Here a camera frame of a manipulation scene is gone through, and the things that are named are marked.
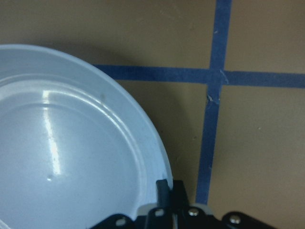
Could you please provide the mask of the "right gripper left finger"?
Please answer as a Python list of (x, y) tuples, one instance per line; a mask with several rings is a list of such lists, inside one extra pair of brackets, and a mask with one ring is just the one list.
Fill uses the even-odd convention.
[(171, 229), (170, 189), (167, 180), (156, 181), (157, 203), (150, 209), (145, 220), (145, 229)]

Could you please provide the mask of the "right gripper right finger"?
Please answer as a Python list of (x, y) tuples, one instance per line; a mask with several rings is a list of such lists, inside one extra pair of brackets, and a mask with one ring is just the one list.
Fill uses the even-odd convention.
[(178, 229), (218, 229), (219, 221), (212, 210), (202, 203), (189, 202), (184, 183), (173, 181), (172, 208)]

